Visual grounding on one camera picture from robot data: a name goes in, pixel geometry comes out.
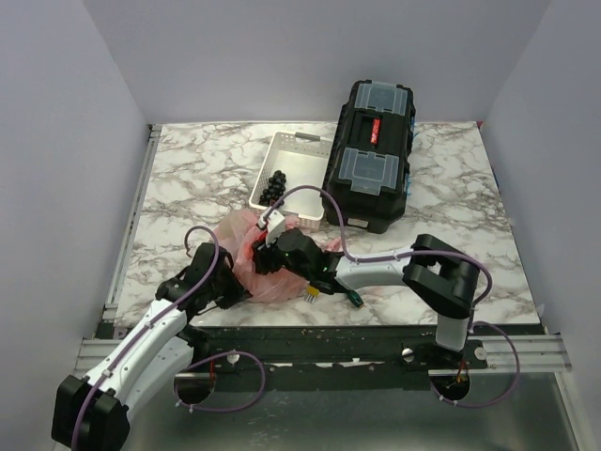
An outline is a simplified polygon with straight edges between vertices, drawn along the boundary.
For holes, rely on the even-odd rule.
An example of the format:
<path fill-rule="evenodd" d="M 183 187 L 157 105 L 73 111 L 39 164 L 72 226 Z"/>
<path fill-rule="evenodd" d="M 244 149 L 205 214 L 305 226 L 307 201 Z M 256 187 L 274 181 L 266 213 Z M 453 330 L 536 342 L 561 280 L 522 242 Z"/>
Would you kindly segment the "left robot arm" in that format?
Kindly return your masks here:
<path fill-rule="evenodd" d="M 144 406 L 177 371 L 201 369 L 207 346 L 191 320 L 210 305 L 227 309 L 249 298 L 233 273 L 234 259 L 211 242 L 162 282 L 131 332 L 84 376 L 58 386 L 51 437 L 72 450 L 119 450 Z"/>

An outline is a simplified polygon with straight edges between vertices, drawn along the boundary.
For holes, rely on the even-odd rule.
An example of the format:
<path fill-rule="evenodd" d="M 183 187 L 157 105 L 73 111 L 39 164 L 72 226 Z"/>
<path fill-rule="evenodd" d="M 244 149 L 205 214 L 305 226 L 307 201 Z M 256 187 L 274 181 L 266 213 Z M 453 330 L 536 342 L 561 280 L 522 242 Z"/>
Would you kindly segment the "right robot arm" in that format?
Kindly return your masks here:
<path fill-rule="evenodd" d="M 434 361 L 445 368 L 466 357 L 466 341 L 478 278 L 484 271 L 473 258 L 432 235 L 422 234 L 409 248 L 349 257 L 325 251 L 299 229 L 271 238 L 266 232 L 252 244 L 254 270 L 268 274 L 286 269 L 329 295 L 360 288 L 407 287 L 438 315 Z"/>

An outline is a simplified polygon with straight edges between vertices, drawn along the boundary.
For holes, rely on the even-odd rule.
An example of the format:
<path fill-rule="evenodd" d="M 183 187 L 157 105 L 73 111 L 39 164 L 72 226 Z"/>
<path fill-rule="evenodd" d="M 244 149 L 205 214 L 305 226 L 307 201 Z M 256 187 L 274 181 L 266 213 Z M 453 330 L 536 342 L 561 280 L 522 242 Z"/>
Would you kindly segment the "pink plastic bag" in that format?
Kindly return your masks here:
<path fill-rule="evenodd" d="M 284 303 L 299 297 L 308 285 L 303 278 L 286 269 L 266 275 L 254 271 L 252 244 L 261 235 L 256 221 L 253 211 L 234 210 L 214 230 L 220 245 L 234 260 L 234 275 L 250 291 L 253 303 Z"/>

